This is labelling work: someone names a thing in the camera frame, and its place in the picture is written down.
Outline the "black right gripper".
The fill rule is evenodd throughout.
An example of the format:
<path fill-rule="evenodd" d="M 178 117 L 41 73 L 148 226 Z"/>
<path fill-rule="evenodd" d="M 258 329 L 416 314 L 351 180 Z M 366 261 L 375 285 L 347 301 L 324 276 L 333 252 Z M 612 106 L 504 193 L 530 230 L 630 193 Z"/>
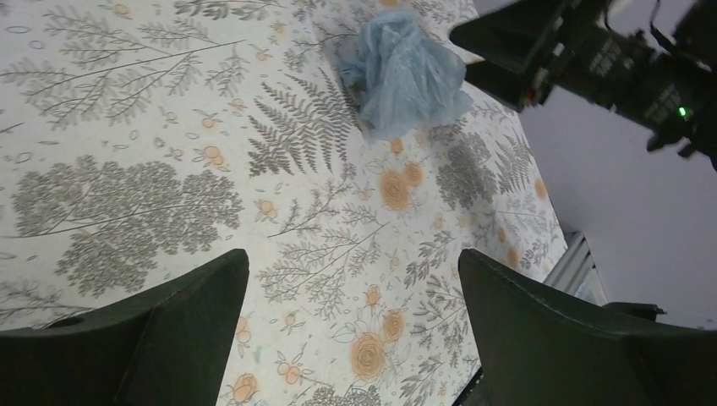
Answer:
<path fill-rule="evenodd" d="M 484 59 L 466 65 L 465 81 L 516 112 L 561 87 L 651 130 L 649 151 L 692 137 L 694 59 L 653 49 L 640 30 L 556 28 L 565 9 L 565 1 L 521 0 L 452 28 L 452 44 Z"/>

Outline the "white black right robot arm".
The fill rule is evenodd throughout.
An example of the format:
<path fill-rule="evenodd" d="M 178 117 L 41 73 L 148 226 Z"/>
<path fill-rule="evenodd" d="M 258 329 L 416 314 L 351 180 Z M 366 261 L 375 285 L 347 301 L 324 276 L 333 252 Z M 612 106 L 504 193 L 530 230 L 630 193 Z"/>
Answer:
<path fill-rule="evenodd" d="M 516 112 L 557 87 L 651 131 L 646 148 L 716 158 L 716 4 L 696 1 L 671 36 L 623 35 L 606 1 L 522 0 L 455 26 L 479 57 L 466 81 Z"/>

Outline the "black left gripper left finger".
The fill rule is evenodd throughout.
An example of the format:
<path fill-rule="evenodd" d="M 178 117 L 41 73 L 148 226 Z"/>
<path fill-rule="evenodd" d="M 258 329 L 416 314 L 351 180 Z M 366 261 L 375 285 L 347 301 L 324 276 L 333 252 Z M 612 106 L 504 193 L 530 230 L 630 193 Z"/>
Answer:
<path fill-rule="evenodd" d="M 4 405 L 213 405 L 249 280 L 230 250 L 42 329 L 1 334 Z"/>

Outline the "light blue plastic trash bag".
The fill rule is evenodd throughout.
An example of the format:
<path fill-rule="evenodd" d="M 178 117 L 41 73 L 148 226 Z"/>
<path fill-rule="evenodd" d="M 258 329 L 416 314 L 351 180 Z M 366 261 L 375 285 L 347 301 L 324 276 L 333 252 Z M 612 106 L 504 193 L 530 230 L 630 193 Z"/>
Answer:
<path fill-rule="evenodd" d="M 417 127 L 448 125 L 472 106 L 462 90 L 465 62 L 427 37 L 413 13 L 375 16 L 354 44 L 355 55 L 341 61 L 339 72 L 373 138 L 392 141 Z"/>

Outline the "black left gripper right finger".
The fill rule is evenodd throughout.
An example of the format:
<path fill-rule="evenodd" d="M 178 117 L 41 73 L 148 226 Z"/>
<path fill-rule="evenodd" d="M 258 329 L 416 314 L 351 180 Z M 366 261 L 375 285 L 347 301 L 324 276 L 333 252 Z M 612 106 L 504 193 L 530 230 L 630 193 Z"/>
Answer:
<path fill-rule="evenodd" d="M 716 333 L 654 304 L 591 304 L 475 249 L 458 273 L 479 370 L 461 405 L 713 405 Z"/>

